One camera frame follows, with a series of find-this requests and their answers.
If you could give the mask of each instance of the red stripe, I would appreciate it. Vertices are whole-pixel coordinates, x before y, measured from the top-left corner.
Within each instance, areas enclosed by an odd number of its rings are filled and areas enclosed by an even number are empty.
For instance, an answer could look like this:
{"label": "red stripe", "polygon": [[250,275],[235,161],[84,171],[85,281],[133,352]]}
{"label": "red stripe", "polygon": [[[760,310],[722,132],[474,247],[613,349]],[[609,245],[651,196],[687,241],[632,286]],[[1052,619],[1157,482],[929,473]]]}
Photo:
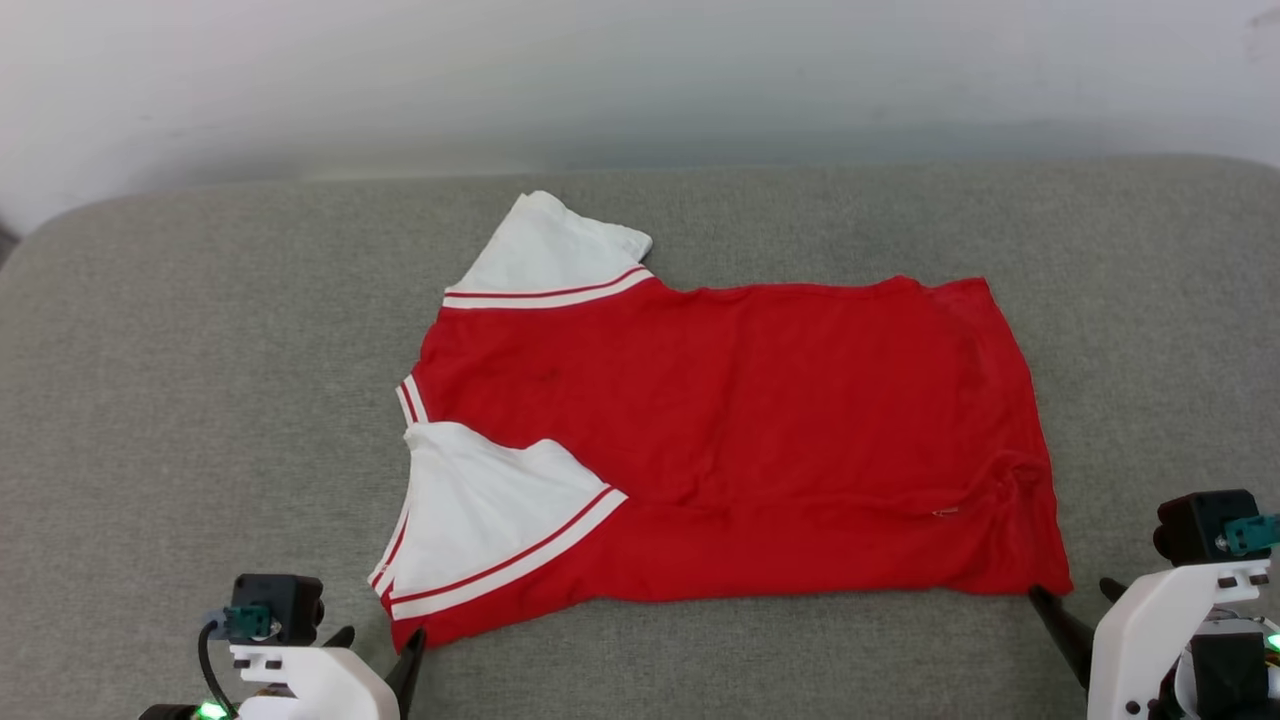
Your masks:
{"label": "red stripe", "polygon": [[[404,514],[404,524],[401,525],[401,532],[398,536],[396,536],[396,544],[392,546],[392,553],[387,556],[387,562],[383,564],[383,569],[378,571],[378,575],[374,577],[374,582],[369,584],[378,587],[378,580],[381,580],[383,575],[387,574],[387,570],[392,566],[392,561],[396,560],[396,553],[399,552],[399,543],[404,542],[404,530],[407,528],[408,528],[408,512]],[[387,592],[392,592],[392,589],[387,588]]]}
{"label": "red stripe", "polygon": [[644,270],[644,265],[636,265],[630,270],[622,273],[621,275],[613,278],[607,283],[600,284],[586,284],[582,287],[575,287],[570,290],[550,290],[547,292],[445,292],[445,297],[554,297],[557,295],[572,295],[575,292],[582,292],[585,290],[600,290],[602,287],[609,287],[612,284],[618,284],[620,282],[627,279],[627,277]]}
{"label": "red stripe", "polygon": [[401,382],[401,392],[404,393],[404,405],[408,407],[408,416],[417,421],[417,410],[413,409],[413,396],[408,393],[408,386]]}
{"label": "red stripe", "polygon": [[591,500],[591,502],[588,502],[586,507],[584,507],[582,510],[580,510],[577,515],[573,515],[570,519],[568,523],[564,523],[563,525],[561,525],[561,529],[558,529],[554,533],[547,536],[547,539],[544,539],[543,542],[540,542],[540,543],[530,547],[529,550],[521,552],[520,555],[516,555],[511,560],[507,560],[506,562],[494,565],[493,568],[489,568],[488,570],[485,570],[483,573],[476,573],[475,575],[471,575],[470,578],[466,578],[465,580],[458,580],[458,582],[456,582],[453,584],[448,584],[448,585],[444,585],[442,588],[435,588],[433,591],[426,591],[426,592],[407,594],[404,597],[397,597],[397,598],[392,600],[392,605],[399,605],[401,602],[408,602],[411,600],[419,600],[419,598],[424,598],[424,597],[431,597],[433,594],[440,594],[440,593],[449,592],[452,589],[461,588],[462,585],[471,584],[471,583],[479,580],[480,578],[485,578],[488,575],[492,575],[492,574],[497,573],[498,570],[502,570],[503,568],[511,565],[512,562],[520,561],[520,559],[527,556],[529,553],[536,551],[538,548],[543,547],[544,544],[547,544],[547,543],[552,542],[553,539],[558,538],[559,536],[562,536],[564,533],[564,530],[567,530],[571,527],[573,527],[573,523],[577,523],[582,518],[582,515],[586,515],[586,512],[589,510],[591,510],[593,507],[595,507],[596,502],[600,502],[600,500],[604,496],[609,495],[611,492],[613,492],[613,488],[604,488],[603,491],[600,491],[600,495],[595,496]]}

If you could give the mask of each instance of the green connector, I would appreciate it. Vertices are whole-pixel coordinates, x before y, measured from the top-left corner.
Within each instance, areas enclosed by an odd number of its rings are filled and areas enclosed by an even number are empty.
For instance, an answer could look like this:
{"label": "green connector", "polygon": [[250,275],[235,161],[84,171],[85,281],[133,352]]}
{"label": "green connector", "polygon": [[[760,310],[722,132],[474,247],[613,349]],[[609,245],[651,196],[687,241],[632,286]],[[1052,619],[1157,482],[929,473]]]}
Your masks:
{"label": "green connector", "polygon": [[271,634],[271,611],[261,605],[224,607],[227,637],[232,639],[265,638]]}
{"label": "green connector", "polygon": [[1280,515],[1257,515],[1222,525],[1231,555],[1244,555],[1280,544]]}

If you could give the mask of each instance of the white wall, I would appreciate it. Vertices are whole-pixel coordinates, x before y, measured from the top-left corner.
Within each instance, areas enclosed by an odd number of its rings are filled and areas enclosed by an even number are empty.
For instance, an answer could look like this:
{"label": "white wall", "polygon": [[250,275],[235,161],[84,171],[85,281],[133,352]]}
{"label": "white wall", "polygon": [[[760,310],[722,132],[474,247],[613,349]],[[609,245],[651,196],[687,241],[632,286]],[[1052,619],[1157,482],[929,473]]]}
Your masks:
{"label": "white wall", "polygon": [[1196,151],[1280,0],[8,0],[0,218],[242,178]]}

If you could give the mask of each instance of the black cable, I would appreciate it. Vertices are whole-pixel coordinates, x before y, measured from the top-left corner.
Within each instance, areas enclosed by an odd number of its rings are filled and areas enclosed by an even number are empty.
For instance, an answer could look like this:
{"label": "black cable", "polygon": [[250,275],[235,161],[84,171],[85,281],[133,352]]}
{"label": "black cable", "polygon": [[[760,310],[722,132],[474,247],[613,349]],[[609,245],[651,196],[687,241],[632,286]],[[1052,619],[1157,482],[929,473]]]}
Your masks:
{"label": "black cable", "polygon": [[209,685],[209,692],[218,701],[218,705],[223,706],[227,712],[227,717],[236,717],[236,706],[228,700],[227,693],[223,692],[223,687],[218,684],[218,676],[214,675],[214,665],[209,662],[209,634],[218,629],[218,621],[210,620],[200,630],[200,641],[196,643],[196,655],[200,657],[200,674],[205,676],[205,684]]}

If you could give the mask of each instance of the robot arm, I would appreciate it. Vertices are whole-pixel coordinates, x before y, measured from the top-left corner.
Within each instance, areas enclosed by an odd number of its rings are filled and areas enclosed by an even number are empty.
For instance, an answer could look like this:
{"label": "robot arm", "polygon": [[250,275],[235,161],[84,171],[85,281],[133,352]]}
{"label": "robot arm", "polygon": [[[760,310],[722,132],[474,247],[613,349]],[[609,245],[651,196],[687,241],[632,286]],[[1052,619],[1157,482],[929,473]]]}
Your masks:
{"label": "robot arm", "polygon": [[387,678],[378,676],[349,650],[356,632],[344,626],[312,647],[324,618],[323,585],[297,575],[241,575],[232,605],[211,614],[215,639],[230,642],[232,666],[250,683],[268,687],[238,706],[212,679],[201,643],[201,665],[218,702],[156,705],[140,720],[406,720],[426,638],[419,630],[401,650]]}
{"label": "robot arm", "polygon": [[1263,542],[1262,533],[1276,524],[1260,521],[1245,491],[1189,495],[1161,505],[1158,515],[1156,548],[1175,568],[1128,589],[1105,578],[1115,606],[1096,633],[1043,588],[1030,593],[1088,692],[1089,720],[1280,717],[1280,670],[1266,661],[1265,620],[1236,616],[1224,625],[1212,618],[1217,606],[1253,600],[1268,583],[1276,538]]}

